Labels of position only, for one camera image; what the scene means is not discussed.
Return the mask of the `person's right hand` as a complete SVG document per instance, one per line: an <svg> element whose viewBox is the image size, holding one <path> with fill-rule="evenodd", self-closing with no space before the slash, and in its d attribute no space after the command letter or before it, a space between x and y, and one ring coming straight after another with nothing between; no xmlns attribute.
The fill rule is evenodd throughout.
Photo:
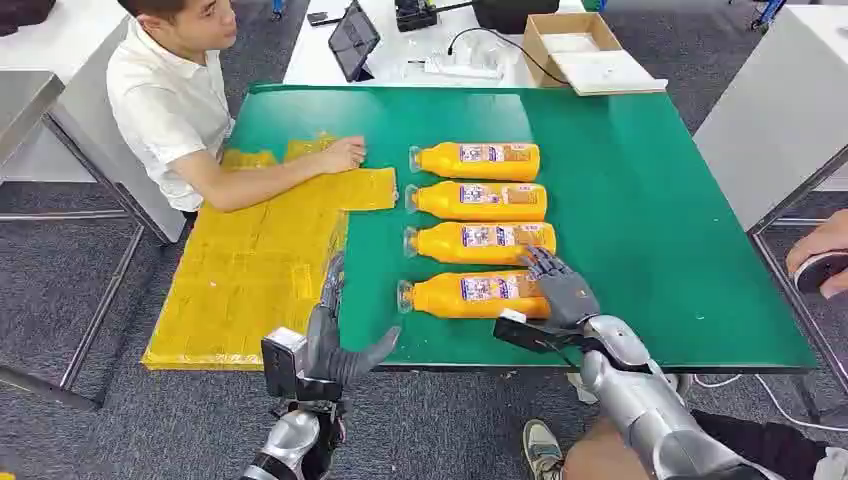
<svg viewBox="0 0 848 480"><path fill-rule="evenodd" d="M318 155L322 174L335 174L359 168L367 156L363 136L350 136L329 144Z"/></svg>

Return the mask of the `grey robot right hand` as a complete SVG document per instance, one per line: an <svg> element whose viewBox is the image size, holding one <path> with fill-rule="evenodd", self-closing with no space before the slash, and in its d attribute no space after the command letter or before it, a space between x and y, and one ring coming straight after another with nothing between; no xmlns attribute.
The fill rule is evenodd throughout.
<svg viewBox="0 0 848 480"><path fill-rule="evenodd" d="M550 332L577 331L601 313L597 297L584 277L543 247L529 246L523 261L549 306L543 328Z"/></svg>

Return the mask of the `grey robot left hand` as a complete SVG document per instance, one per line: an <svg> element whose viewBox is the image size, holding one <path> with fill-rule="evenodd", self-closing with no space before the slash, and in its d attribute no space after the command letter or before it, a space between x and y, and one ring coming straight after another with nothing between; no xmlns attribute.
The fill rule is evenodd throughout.
<svg viewBox="0 0 848 480"><path fill-rule="evenodd" d="M375 344L360 352L346 350L340 343L339 305L344 283L344 253L328 263L319 303L309 316L307 329L306 378L332 382L340 387L381 364L395 349L400 326L389 328Z"/></svg>

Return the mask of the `person's hand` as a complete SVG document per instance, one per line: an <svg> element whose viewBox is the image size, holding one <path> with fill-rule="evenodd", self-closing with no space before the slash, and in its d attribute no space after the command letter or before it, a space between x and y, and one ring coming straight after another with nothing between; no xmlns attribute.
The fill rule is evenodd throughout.
<svg viewBox="0 0 848 480"><path fill-rule="evenodd" d="M829 263L828 275L819 282L805 280L808 288L802 289L800 279L811 275L813 265ZM786 258L787 272L799 291L810 292L815 286L819 293L830 299L847 291L847 210L831 215L807 236L799 240Z"/></svg>

